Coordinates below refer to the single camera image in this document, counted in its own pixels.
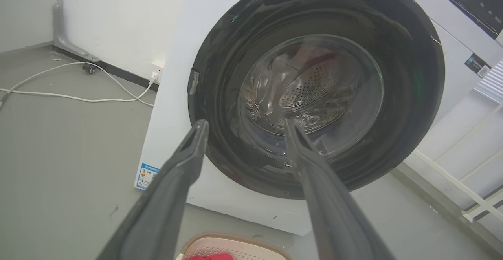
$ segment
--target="power cord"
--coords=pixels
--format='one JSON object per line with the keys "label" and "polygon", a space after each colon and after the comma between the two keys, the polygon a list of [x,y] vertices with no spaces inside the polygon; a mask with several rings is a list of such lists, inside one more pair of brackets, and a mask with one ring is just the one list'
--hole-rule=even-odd
{"label": "power cord", "polygon": [[[30,79],[33,79],[34,77],[36,77],[38,75],[41,75],[41,74],[43,74],[45,72],[51,71],[53,69],[61,68],[61,67],[64,67],[64,66],[76,65],[76,64],[89,64],[89,65],[93,65],[93,66],[99,68],[100,70],[102,70],[102,72],[106,73],[106,75],[110,76],[110,78],[113,79],[119,86],[121,86],[122,89],[124,89],[126,92],[128,92],[129,95],[133,96],[134,99],[97,99],[97,100],[90,100],[90,99],[73,97],[73,96],[63,95],[63,94],[45,93],[45,92],[28,92],[28,91],[17,91],[17,90],[14,90],[14,89],[18,88],[19,86],[21,86],[22,84],[24,84],[27,81],[29,81]],[[63,97],[63,98],[75,99],[75,100],[79,100],[79,101],[92,102],[92,103],[95,103],[95,102],[106,102],[106,101],[133,102],[133,101],[138,100],[138,101],[142,102],[145,105],[153,106],[153,104],[149,104],[149,103],[141,100],[140,98],[143,95],[145,95],[145,93],[150,89],[150,87],[152,86],[152,84],[154,83],[154,81],[157,79],[157,77],[158,77],[157,74],[152,73],[152,76],[149,79],[149,86],[145,89],[145,91],[140,96],[136,97],[135,95],[133,95],[133,93],[129,92],[129,90],[127,90],[119,81],[117,81],[116,79],[114,79],[113,76],[111,76],[108,72],[106,72],[99,65],[96,65],[96,64],[93,64],[93,63],[86,63],[86,62],[76,62],[76,63],[64,64],[64,65],[60,65],[60,66],[57,66],[57,67],[54,67],[54,68],[50,68],[48,70],[44,70],[43,72],[39,72],[38,74],[32,75],[32,76],[28,77],[27,79],[21,81],[20,83],[14,85],[9,90],[5,89],[5,88],[0,88],[0,91],[7,92],[7,94],[5,94],[4,97],[2,97],[2,99],[0,99],[0,109],[2,109],[2,105],[4,104],[4,102],[7,100],[7,98],[9,97],[9,95],[11,93],[19,93],[19,94],[26,94],[26,95],[42,95],[42,96]]]}

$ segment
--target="door glass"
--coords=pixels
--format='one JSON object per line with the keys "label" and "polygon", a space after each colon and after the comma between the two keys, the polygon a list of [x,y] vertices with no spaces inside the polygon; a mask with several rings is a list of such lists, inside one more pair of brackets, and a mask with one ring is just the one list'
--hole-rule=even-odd
{"label": "door glass", "polygon": [[245,137],[268,156],[287,159],[284,118],[292,117],[318,151],[336,156],[370,129],[384,96],[372,56],[343,37],[314,34],[266,52],[239,92]]}

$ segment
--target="wall outlet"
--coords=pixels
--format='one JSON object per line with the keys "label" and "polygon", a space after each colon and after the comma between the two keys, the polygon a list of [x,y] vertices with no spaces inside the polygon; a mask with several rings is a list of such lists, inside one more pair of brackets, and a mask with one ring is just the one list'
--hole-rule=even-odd
{"label": "wall outlet", "polygon": [[158,74],[158,78],[155,83],[160,83],[160,78],[162,77],[162,72],[164,72],[164,61],[163,60],[155,60],[152,62],[152,72],[156,72]]}

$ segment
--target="sticker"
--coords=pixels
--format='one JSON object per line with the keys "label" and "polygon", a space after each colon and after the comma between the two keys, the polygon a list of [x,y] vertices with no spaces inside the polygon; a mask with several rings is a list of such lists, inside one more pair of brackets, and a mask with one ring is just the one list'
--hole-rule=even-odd
{"label": "sticker", "polygon": [[491,69],[489,65],[483,59],[480,59],[475,53],[471,55],[470,58],[465,62],[465,65],[469,67],[471,70],[476,72],[478,76],[484,77],[487,72]]}
{"label": "sticker", "polygon": [[136,186],[139,188],[147,188],[151,184],[152,180],[158,174],[159,169],[149,166],[147,164],[141,164],[140,174],[138,174],[138,181]]}
{"label": "sticker", "polygon": [[189,87],[187,87],[187,92],[189,92],[189,95],[193,96],[194,94],[196,94],[197,83],[199,82],[199,72],[196,72],[194,69],[191,69],[190,72],[192,82],[189,81]]}

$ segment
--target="baseboard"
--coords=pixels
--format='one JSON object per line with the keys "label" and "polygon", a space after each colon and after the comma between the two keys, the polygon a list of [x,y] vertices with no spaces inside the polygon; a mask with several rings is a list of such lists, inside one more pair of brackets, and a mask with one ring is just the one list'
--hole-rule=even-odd
{"label": "baseboard", "polygon": [[[52,50],[55,51],[55,52],[58,52],[60,54],[63,54],[69,58],[72,58],[74,60],[77,60],[79,62],[89,62],[89,60],[86,60],[76,54],[73,54],[73,53],[70,53],[64,49],[61,49],[59,47],[56,47],[54,45],[52,45]],[[113,74],[114,76],[118,76],[120,77],[121,79],[125,79],[129,82],[132,82],[132,83],[135,83],[135,84],[138,84],[140,86],[143,86],[144,88],[147,88],[147,86],[149,86],[149,80],[148,79],[144,79],[143,77],[141,76],[138,76],[136,74],[133,74],[132,72],[128,72],[127,70],[123,70],[119,67],[116,67],[115,65],[111,65],[109,63],[106,63],[104,61],[98,61],[98,62],[94,62],[94,64],[96,65],[99,65],[100,67],[102,67],[104,70],[106,70],[106,72],[108,72],[109,74]],[[150,90],[154,91],[154,92],[157,92],[159,88],[159,85],[158,84],[152,84]]]}
{"label": "baseboard", "polygon": [[489,256],[494,259],[503,257],[503,242],[479,222],[473,221],[473,223],[470,223],[463,217],[461,208],[456,203],[405,163],[398,165],[397,168],[391,171],[391,174],[426,203],[430,204],[451,226],[470,238]]}

